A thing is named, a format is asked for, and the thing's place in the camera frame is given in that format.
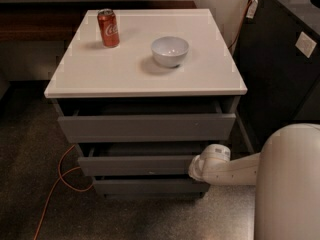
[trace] gray drawer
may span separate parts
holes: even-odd
[[[193,157],[205,142],[80,144],[78,159],[85,176],[188,174]]]
[[[204,193],[209,184],[192,179],[123,179],[94,181],[100,195],[148,195]]]
[[[234,114],[66,116],[58,122],[70,143],[226,140]]]

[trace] concrete floor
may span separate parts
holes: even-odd
[[[1,102],[0,239],[33,238],[58,161],[70,147],[43,88],[15,86]],[[228,145],[233,156],[246,153],[237,125]],[[76,160],[72,151],[64,170]],[[81,172],[67,179],[78,187],[90,183]],[[198,200],[108,200],[59,183],[38,239],[253,239],[254,195],[254,187],[214,186]]]

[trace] can top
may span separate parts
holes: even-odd
[[[111,15],[111,14],[113,14],[113,10],[112,9],[102,9],[102,10],[98,11],[98,15],[101,15],[101,16],[103,16],[103,15],[108,16],[108,15]]]

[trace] drawer front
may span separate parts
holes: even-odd
[[[99,180],[93,185],[100,195],[204,193],[210,186],[192,179]]]
[[[80,157],[85,176],[188,174],[193,156]]]
[[[58,122],[71,143],[226,140],[234,114],[66,116]]]

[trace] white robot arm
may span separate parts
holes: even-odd
[[[319,125],[284,127],[260,154],[234,161],[228,148],[209,146],[194,158],[189,174],[214,185],[256,184],[256,240],[319,239]]]

